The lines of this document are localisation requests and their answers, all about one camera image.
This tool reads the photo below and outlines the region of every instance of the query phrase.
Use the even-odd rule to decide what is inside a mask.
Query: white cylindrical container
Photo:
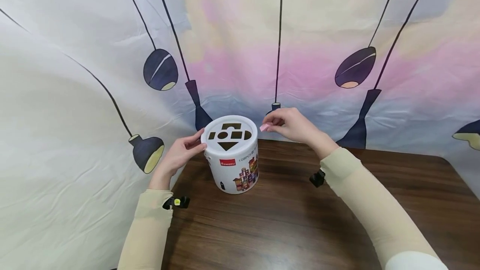
[[[258,131],[255,123],[237,115],[220,117],[205,127],[205,157],[217,187],[241,194],[258,181]]]

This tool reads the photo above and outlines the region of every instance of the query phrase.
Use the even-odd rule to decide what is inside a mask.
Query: colorful building illustration
[[[256,181],[258,177],[258,155],[249,161],[249,168],[242,168],[239,173],[239,178],[233,181],[237,186],[237,191],[248,190]]]

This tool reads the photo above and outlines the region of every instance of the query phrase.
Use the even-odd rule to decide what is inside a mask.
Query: dark wooden tabletop
[[[480,269],[480,201],[439,157],[351,150],[395,196],[450,270]],[[240,195],[217,188],[205,158],[185,167],[162,269],[381,269],[363,227],[309,176],[303,144],[259,140],[259,181]]]

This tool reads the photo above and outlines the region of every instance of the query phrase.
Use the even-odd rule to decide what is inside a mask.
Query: black clip
[[[173,206],[180,207],[181,209],[186,209],[190,204],[190,198],[186,196],[182,196],[180,198],[173,198],[170,197],[165,203],[163,204],[163,208],[165,210],[173,209]]]
[[[320,169],[320,170],[318,170],[318,172],[313,173],[313,175],[310,176],[310,182],[316,188],[323,185],[323,183],[325,182],[325,172],[323,172],[322,169]]]

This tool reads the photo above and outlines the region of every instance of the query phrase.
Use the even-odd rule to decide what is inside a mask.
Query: woman's left hand
[[[178,169],[207,148],[207,144],[200,143],[200,135],[203,134],[203,131],[202,128],[190,137],[181,137],[174,141],[167,154],[155,167],[155,172],[148,185],[149,189],[170,190],[170,179]]]

